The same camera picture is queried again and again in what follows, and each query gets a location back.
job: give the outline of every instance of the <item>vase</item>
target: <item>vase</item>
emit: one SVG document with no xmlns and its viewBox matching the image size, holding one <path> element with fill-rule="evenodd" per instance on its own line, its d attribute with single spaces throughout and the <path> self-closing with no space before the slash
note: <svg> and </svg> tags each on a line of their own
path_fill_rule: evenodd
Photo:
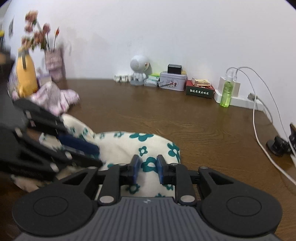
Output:
<svg viewBox="0 0 296 241">
<path fill-rule="evenodd" d="M 19 49 L 17 59 L 18 94 L 20 97 L 27 97 L 38 90 L 35 66 L 25 48 Z"/>
<path fill-rule="evenodd" d="M 45 51 L 45 66 L 54 82 L 59 82 L 63 78 L 61 49 Z"/>
</svg>

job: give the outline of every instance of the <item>wooden table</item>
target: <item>wooden table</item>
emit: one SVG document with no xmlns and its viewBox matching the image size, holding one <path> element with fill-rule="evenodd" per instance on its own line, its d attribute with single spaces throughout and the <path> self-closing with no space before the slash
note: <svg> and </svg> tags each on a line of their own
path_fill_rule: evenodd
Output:
<svg viewBox="0 0 296 241">
<path fill-rule="evenodd" d="M 284 241 L 295 240 L 296 187 L 277 171 L 257 144 L 252 110 L 222 108 L 213 99 L 110 80 L 68 80 L 59 86 L 78 92 L 80 103 L 69 114 L 95 132 L 128 131 L 163 136 L 180 147 L 181 162 L 189 169 L 209 166 L 273 195 L 283 208 L 276 234 Z M 264 113 L 256 112 L 255 122 L 263 144 L 277 135 Z M 272 157 L 296 178 L 289 156 Z M 3 177 L 0 182 L 0 240 L 6 241 L 18 235 L 11 209 L 24 192 Z"/>
</svg>

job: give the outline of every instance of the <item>spray bottle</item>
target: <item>spray bottle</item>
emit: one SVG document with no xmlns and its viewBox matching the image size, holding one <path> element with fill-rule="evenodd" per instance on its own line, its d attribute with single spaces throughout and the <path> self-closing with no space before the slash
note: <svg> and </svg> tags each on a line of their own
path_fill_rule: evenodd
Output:
<svg viewBox="0 0 296 241">
<path fill-rule="evenodd" d="M 229 70 L 227 73 L 226 81 L 224 83 L 222 98 L 220 105 L 227 108 L 231 100 L 231 94 L 233 90 L 233 70 Z"/>
</svg>

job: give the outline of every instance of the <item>black box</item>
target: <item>black box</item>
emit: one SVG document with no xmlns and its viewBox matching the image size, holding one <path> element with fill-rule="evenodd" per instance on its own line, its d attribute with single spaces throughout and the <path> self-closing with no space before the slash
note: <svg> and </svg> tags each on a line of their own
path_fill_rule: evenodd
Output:
<svg viewBox="0 0 296 241">
<path fill-rule="evenodd" d="M 215 93 L 213 86 L 195 86 L 192 84 L 191 80 L 187 80 L 185 90 L 187 95 L 194 95 L 209 99 L 213 99 Z"/>
<path fill-rule="evenodd" d="M 182 66 L 177 64 L 169 64 L 168 65 L 168 73 L 169 74 L 181 74 Z"/>
</svg>

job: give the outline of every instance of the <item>spray bottle cap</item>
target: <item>spray bottle cap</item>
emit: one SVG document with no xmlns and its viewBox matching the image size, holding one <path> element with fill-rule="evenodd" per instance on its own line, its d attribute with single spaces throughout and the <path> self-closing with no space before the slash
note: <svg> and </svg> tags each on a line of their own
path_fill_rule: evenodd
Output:
<svg viewBox="0 0 296 241">
<path fill-rule="evenodd" d="M 229 70 L 228 73 L 227 73 L 227 77 L 226 77 L 226 80 L 228 82 L 232 82 L 233 81 L 233 70 Z"/>
</svg>

